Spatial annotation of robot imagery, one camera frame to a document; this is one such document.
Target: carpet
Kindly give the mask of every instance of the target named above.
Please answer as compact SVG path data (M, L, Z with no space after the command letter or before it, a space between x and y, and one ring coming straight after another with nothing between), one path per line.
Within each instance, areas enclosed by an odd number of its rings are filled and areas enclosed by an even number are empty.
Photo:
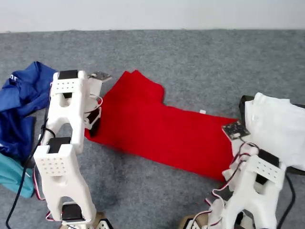
M243 94L262 92L305 104L305 31L63 31L0 34L0 85L12 71L41 61L57 70L104 71L113 76L139 69L166 89L165 103L181 109L239 117ZM34 116L35 139L43 111ZM71 131L68 126L60 133ZM197 174L123 154L85 140L78 156L98 211L116 229L176 229L185 215L206 210L204 198L218 184ZM305 179L290 175L296 203L282 228L304 227ZM0 186L0 228L15 194ZM281 192L277 218L291 198ZM20 198L12 229L56 229L45 202Z

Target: red and white wire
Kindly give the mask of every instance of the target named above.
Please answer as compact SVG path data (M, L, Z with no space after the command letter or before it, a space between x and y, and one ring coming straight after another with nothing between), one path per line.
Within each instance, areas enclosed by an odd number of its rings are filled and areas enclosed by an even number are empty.
M47 220L47 221L50 221L50 222L54 222L55 220L54 220L50 215L51 215L51 212L49 211L49 212L46 214L46 220Z
M41 195L40 195L35 171L36 171L36 165L34 165L34 168L33 168L33 183L34 183L34 190L35 190L36 197L38 200L45 200L45 198L41 197Z
M33 168L33 183L34 183L34 189L35 189L35 194L36 194L36 197L38 200L45 200L45 198L41 197L40 195L40 191L39 191L39 188L38 188L38 183L37 183L37 179L36 179L36 173L35 173L35 170L36 170L36 165L34 165L34 168ZM49 211L47 214L46 214L46 220L47 221L50 221L50 222L54 222L55 220L51 217L51 212Z

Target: red towel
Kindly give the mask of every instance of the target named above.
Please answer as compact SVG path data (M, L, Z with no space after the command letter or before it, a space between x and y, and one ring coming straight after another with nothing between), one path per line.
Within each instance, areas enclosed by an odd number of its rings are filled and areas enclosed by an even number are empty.
M139 71L124 72L104 96L94 142L176 168L223 180L232 161L222 125L235 119L163 104L164 88Z

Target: blue cloth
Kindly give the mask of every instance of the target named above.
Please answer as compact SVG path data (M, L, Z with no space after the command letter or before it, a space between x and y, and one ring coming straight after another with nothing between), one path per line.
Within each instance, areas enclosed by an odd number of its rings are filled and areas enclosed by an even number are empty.
M40 62L15 71L0 91L0 183L17 192L24 162L33 143L34 117L26 117L49 103L50 83L56 71ZM21 195L31 197L32 170L27 169Z
M26 117L49 103L56 71L40 62L15 71L0 91L0 153L24 162L33 143L34 117Z
M12 158L0 154L0 183L13 192L19 189L22 166ZM24 177L24 182L20 195L25 198L32 196L34 185L32 181L32 169L28 168Z

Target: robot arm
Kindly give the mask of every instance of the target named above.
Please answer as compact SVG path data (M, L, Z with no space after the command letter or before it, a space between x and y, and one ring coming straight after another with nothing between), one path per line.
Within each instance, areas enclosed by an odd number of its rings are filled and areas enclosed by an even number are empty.
M72 224L80 229L93 228L96 208L76 155L82 153L85 128L93 130L101 117L102 101L92 96L93 93L99 95L101 86L102 81L88 78L84 71L55 73L46 123L46 130L51 131L45 132L34 153L52 217L63 225ZM53 136L65 123L72 127L71 137ZM73 202L63 203L62 197L70 197Z

